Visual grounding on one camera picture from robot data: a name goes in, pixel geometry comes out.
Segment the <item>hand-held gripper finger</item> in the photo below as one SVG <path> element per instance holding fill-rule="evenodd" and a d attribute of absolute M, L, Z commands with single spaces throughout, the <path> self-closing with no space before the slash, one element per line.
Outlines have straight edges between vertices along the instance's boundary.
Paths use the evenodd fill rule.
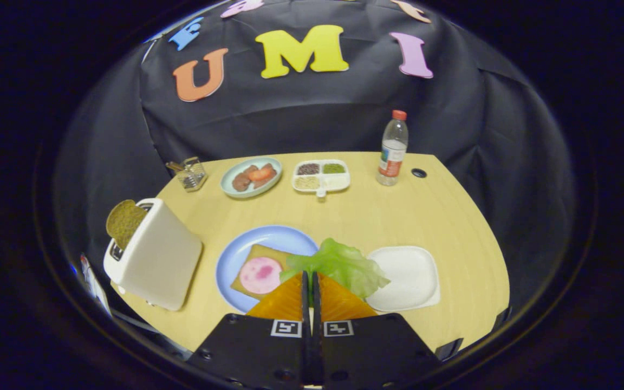
<path fill-rule="evenodd" d="M 310 341 L 309 277 L 302 273 L 293 308 L 300 320 L 226 314 L 188 365 L 230 389 L 302 389 Z"/>
<path fill-rule="evenodd" d="M 401 389 L 441 360 L 397 313 L 322 321 L 324 294 L 313 276 L 313 383 L 324 389 Z"/>

